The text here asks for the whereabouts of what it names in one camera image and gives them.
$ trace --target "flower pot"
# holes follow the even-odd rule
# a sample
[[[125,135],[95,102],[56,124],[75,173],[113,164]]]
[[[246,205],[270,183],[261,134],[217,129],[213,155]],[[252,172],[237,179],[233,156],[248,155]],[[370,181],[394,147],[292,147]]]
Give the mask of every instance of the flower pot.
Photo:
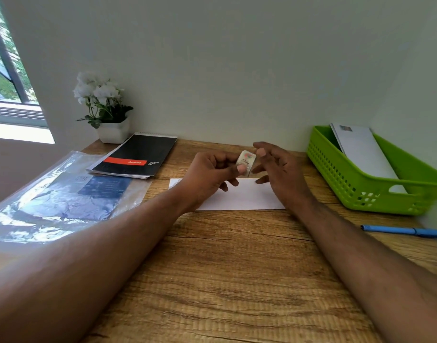
[[[103,122],[96,131],[103,143],[122,144],[130,133],[129,118],[119,124]]]

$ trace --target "potted plant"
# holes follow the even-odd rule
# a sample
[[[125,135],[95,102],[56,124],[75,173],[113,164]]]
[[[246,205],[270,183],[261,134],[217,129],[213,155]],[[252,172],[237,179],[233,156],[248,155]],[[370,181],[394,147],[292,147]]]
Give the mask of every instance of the potted plant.
[[[88,120],[104,143],[123,143],[129,135],[129,119],[127,113],[133,107],[122,103],[121,92],[111,80],[100,80],[91,73],[80,72],[74,96],[78,102],[88,107],[89,114],[81,120]]]

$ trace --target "blue pen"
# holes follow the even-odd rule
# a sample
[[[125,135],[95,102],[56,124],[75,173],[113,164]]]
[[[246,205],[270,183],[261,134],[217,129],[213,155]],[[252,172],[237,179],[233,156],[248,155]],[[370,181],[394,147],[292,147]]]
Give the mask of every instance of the blue pen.
[[[412,227],[390,227],[390,226],[373,226],[361,225],[363,231],[398,233],[402,235],[415,235],[419,237],[437,238],[436,229],[415,229]]]

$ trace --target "basket rim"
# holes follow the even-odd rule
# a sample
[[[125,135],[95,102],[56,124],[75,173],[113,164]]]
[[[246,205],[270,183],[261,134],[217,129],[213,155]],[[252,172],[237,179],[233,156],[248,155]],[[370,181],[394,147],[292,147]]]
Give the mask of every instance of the basket rim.
[[[411,181],[411,180],[408,180],[408,179],[391,179],[391,178],[383,178],[383,177],[375,177],[375,176],[372,176],[372,175],[369,175],[368,173],[365,173],[365,172],[363,172],[361,169],[359,169],[352,161],[350,161],[348,158],[347,158],[347,156],[346,155],[344,155],[344,153],[343,152],[341,152],[339,149],[337,149],[336,147],[335,147],[335,145],[334,144],[332,144],[331,142],[330,142],[330,140],[328,139],[328,138],[326,138],[318,129],[317,129],[317,127],[318,126],[320,126],[320,127],[327,127],[327,126],[329,126],[329,127],[331,127],[330,125],[315,125],[314,126],[314,128],[313,128],[313,132],[316,132],[321,138],[323,138],[325,141],[327,141],[329,144],[331,144],[331,146],[333,147],[333,151],[335,151],[338,155],[340,155],[345,161],[347,161],[352,167],[353,167],[353,169],[354,170],[356,170],[360,175],[362,175],[362,176],[364,176],[364,177],[366,177],[366,178],[368,178],[368,179],[372,179],[372,180],[378,180],[378,181],[381,181],[381,182],[387,182],[387,183],[390,183],[390,184],[395,184],[395,185],[397,185],[397,184],[400,184],[400,185],[402,185],[402,184],[410,184],[410,185],[420,185],[420,186],[424,186],[424,187],[426,187],[426,186],[430,186],[430,187],[433,187],[433,186],[436,186],[437,187],[437,182],[419,182],[419,181]],[[378,137],[380,137],[381,139],[383,139],[383,140],[385,140],[385,141],[387,141],[387,142],[389,142],[389,143],[391,143],[390,141],[388,141],[388,140],[386,140],[385,138],[383,138],[382,136],[379,136],[379,135],[377,135],[377,134],[375,134],[374,132],[373,132],[373,135],[375,135],[375,136],[378,136]],[[430,167],[433,171],[436,171],[437,172],[437,169],[435,169],[435,168],[433,168],[433,167],[431,167],[430,165],[428,165],[428,164],[426,164],[428,167]]]

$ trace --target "green plastic basket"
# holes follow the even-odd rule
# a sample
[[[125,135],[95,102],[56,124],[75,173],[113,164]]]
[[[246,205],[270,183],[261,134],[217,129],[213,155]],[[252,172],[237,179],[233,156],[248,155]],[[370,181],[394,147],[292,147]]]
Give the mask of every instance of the green plastic basket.
[[[344,206],[350,209],[421,215],[437,200],[437,170],[374,134],[399,179],[370,176],[341,152],[330,126],[314,126],[307,155]],[[408,194],[389,192],[403,185]]]

